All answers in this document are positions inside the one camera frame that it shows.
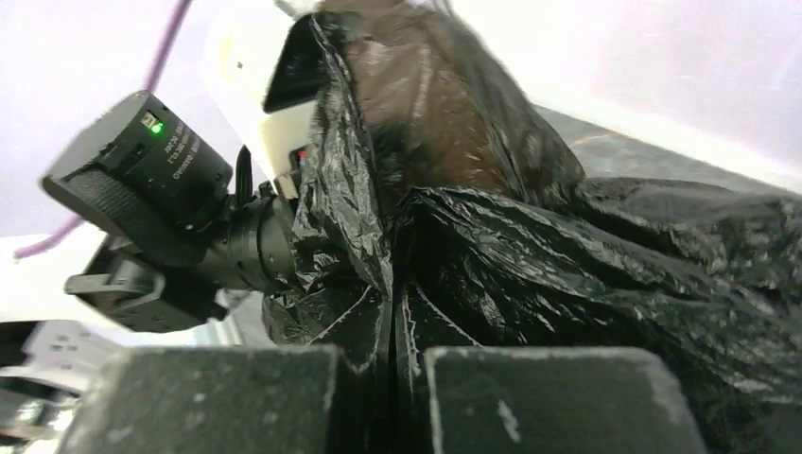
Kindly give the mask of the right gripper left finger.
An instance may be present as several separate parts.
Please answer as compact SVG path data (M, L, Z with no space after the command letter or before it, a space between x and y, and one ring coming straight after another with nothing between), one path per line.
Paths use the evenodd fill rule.
M60 452L367 453L391 322L366 294L307 345L125 350Z

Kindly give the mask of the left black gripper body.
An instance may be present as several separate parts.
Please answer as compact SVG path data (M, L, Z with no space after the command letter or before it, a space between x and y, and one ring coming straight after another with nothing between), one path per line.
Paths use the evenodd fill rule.
M295 262L290 247L300 199L301 151L289 153L290 171L253 185L252 156L240 149L235 193L214 225L206 252L206 278L219 288L254 290L266 295L290 287Z

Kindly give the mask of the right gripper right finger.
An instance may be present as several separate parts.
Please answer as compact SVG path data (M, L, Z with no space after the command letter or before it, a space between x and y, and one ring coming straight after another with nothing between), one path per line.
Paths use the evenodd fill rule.
M628 347L479 345L416 288L394 305L404 453L703 453L675 376Z

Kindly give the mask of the black trash bag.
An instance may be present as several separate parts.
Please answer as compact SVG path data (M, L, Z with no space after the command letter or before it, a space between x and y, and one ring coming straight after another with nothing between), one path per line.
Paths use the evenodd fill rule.
M392 322L377 427L397 452L394 305L411 288L481 346L657 356L703 453L800 451L800 199L589 178L450 13L331 1L309 14L326 80L296 273L263 320L279 343L311 343L379 296Z

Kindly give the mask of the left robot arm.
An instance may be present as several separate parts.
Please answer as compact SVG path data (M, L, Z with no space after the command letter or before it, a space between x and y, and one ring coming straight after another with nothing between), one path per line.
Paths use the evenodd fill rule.
M221 320L220 290L270 294L295 272L293 209L253 186L249 151L230 166L149 91L83 130L41 185L107 235L66 291L135 331ZM126 348L78 402L50 410L50 425L1 433L31 453L260 453L270 425L244 391L255 360L251 349Z

